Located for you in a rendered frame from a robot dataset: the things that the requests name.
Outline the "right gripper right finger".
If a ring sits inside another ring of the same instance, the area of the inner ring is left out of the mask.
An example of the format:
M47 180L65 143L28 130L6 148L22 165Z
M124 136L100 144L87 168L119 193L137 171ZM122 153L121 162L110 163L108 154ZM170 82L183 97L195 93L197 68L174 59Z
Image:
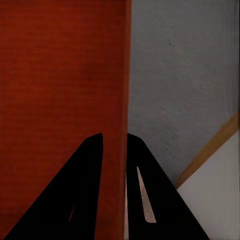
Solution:
M145 220L138 172L156 223ZM210 240L145 142L130 133L126 186L129 240Z

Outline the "storage box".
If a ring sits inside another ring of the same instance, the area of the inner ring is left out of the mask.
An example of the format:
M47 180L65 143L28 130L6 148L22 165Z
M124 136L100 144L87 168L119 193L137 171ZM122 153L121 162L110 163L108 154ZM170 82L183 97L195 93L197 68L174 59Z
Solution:
M132 0L0 0L0 240L102 133L94 240L124 240Z

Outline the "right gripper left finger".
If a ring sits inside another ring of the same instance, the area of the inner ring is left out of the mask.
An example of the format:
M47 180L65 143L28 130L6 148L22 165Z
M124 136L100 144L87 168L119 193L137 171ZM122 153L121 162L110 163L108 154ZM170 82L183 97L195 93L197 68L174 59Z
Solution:
M103 134L87 138L4 240L94 240Z

